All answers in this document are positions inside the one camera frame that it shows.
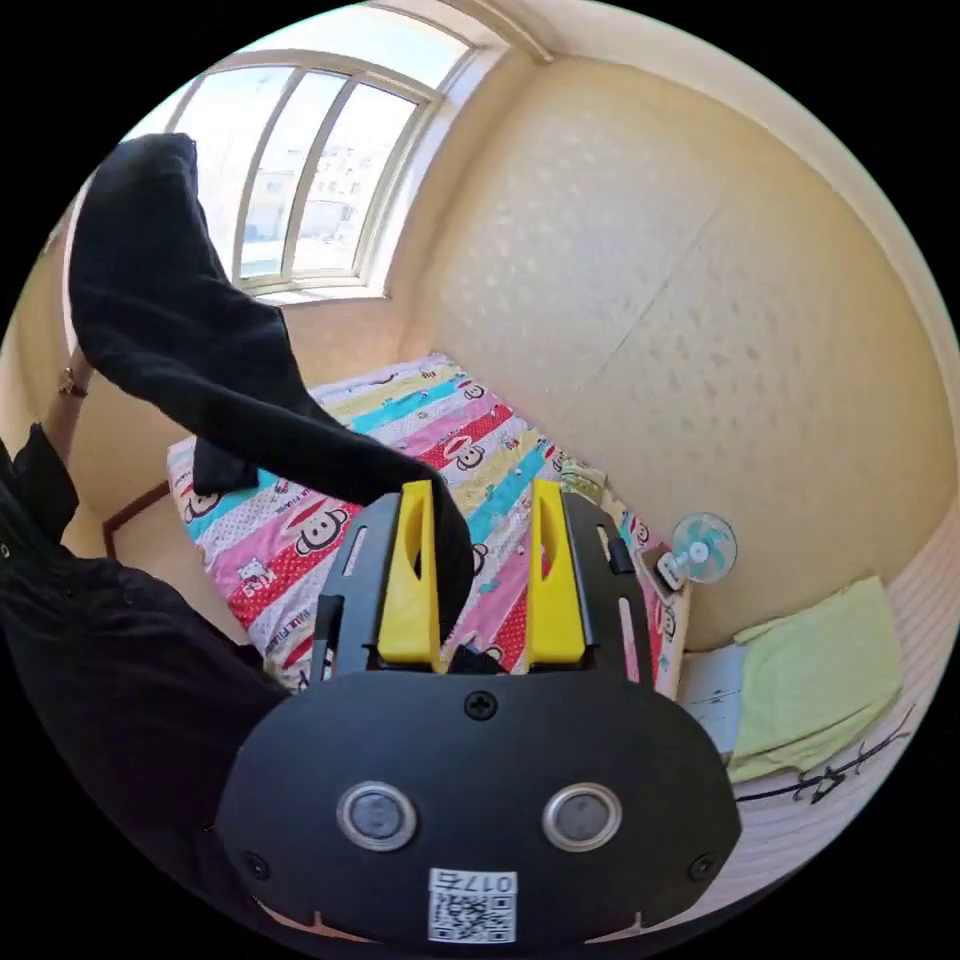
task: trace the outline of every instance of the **colorful bedspread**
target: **colorful bedspread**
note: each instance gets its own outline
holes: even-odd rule
[[[524,665],[530,492],[558,480],[563,453],[450,358],[433,354],[311,391],[342,423],[437,468],[467,518],[476,576],[447,650],[469,643],[514,673]],[[170,487],[207,573],[251,643],[290,689],[310,682],[313,617],[337,549],[360,507],[265,470],[256,489],[193,492],[194,440],[170,448]],[[615,497],[607,509],[636,555],[646,525]],[[677,618],[645,576],[657,689],[675,697]]]

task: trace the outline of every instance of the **wooden baseboard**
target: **wooden baseboard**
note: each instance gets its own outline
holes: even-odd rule
[[[167,482],[158,483],[151,487],[146,493],[141,494],[136,500],[128,503],[121,510],[118,510],[112,517],[104,521],[103,524],[103,545],[107,551],[107,556],[111,560],[117,559],[117,549],[113,542],[113,535],[125,523],[129,523],[138,513],[142,513],[148,507],[159,503],[170,492],[170,484]]]

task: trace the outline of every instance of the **window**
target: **window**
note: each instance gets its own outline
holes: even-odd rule
[[[355,4],[227,57],[124,139],[166,130],[196,141],[210,238],[238,286],[359,285],[407,148],[478,46]]]

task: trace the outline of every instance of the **qr code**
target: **qr code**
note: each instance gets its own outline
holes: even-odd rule
[[[513,943],[515,874],[435,870],[430,882],[429,939],[438,943]]]

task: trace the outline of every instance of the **yellow-green towel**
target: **yellow-green towel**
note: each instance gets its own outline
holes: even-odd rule
[[[560,489],[565,493],[579,493],[598,507],[603,505],[603,491],[607,475],[602,470],[587,466],[575,457],[564,457],[560,467]]]
[[[734,639],[748,644],[729,765],[734,783],[829,759],[892,706],[903,682],[900,642],[878,577]]]

